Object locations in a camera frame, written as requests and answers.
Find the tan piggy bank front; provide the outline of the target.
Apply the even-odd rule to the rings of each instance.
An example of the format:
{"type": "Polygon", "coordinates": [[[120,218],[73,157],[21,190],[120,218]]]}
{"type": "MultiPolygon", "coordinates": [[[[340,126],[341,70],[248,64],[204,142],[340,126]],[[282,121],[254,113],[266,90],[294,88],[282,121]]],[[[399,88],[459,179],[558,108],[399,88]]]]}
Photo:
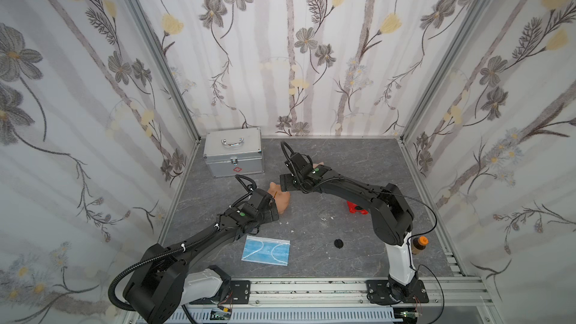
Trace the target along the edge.
{"type": "Polygon", "coordinates": [[[269,184],[268,193],[273,196],[279,215],[285,213],[290,205],[290,192],[281,190],[281,186],[274,182],[269,184]]]}

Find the red piggy bank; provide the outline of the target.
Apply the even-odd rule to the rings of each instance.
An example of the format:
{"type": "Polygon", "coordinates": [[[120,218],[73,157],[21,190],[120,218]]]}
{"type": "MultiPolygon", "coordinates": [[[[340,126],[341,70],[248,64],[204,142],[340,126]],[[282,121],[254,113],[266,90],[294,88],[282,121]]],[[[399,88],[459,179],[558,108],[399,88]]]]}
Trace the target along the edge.
{"type": "Polygon", "coordinates": [[[367,215],[368,211],[364,208],[362,208],[360,205],[356,205],[353,202],[347,201],[346,202],[349,212],[351,214],[361,214],[361,215],[367,215]]]}

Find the blue surgical face mask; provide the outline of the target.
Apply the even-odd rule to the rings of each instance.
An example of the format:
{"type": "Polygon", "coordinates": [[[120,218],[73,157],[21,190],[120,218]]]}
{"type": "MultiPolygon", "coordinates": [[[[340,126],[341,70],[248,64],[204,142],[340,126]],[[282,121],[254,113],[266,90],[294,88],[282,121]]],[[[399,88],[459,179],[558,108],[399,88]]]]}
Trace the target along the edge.
{"type": "Polygon", "coordinates": [[[288,266],[290,241],[249,235],[246,238],[241,260],[273,266],[288,266]]]}

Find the silver metal first aid case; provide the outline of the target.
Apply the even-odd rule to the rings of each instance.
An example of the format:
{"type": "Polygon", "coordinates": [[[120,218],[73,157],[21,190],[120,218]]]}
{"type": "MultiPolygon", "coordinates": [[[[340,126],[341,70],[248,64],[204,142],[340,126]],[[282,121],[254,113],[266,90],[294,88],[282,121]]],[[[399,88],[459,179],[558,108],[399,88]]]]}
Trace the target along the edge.
{"type": "Polygon", "coordinates": [[[215,178],[263,173],[261,131],[251,127],[208,133],[203,158],[215,178]]]}

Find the small brown orange-capped bottle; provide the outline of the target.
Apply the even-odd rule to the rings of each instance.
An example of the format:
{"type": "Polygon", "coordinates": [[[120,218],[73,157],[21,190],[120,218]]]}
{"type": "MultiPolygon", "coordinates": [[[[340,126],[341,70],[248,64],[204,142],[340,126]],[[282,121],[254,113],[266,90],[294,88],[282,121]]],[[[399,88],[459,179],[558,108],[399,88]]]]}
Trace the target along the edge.
{"type": "Polygon", "coordinates": [[[429,244],[429,240],[426,236],[420,235],[418,237],[411,239],[411,252],[413,255],[418,255],[421,253],[429,244]]]}

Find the small green circuit board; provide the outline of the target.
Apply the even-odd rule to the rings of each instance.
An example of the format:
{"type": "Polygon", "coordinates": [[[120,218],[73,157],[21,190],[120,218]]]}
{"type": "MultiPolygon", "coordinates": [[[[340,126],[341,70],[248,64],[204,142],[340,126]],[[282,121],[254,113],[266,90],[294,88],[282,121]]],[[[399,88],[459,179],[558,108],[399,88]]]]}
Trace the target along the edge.
{"type": "Polygon", "coordinates": [[[232,310],[224,307],[224,308],[214,308],[211,309],[209,319],[211,321],[228,321],[232,317],[232,310]]]}

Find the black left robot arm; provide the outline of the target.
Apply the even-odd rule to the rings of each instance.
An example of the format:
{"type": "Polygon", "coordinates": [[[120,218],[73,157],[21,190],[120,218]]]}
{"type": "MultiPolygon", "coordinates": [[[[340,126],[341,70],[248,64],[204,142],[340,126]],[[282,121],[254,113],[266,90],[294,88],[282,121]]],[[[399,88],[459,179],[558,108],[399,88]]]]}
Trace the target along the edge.
{"type": "Polygon", "coordinates": [[[117,308],[137,312],[147,323],[165,323],[184,304],[215,297],[222,282],[229,279],[215,266],[190,272],[199,260],[278,219],[274,197],[265,190],[253,189],[220,214],[215,223],[192,237],[167,247],[149,247],[139,262],[112,280],[109,300],[117,308]],[[211,276],[220,283],[201,294],[203,285],[199,279],[211,276]]]}

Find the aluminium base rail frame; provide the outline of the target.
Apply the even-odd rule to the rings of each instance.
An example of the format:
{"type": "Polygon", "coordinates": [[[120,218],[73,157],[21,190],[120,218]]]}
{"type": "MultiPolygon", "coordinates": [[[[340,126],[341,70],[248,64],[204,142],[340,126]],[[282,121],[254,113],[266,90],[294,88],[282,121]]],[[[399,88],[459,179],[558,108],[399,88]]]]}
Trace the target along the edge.
{"type": "Polygon", "coordinates": [[[168,323],[502,323],[478,277],[423,277],[410,303],[378,305],[364,278],[251,278],[248,297],[233,304],[189,304],[168,323]],[[229,308],[228,321],[211,309],[229,308]]]}

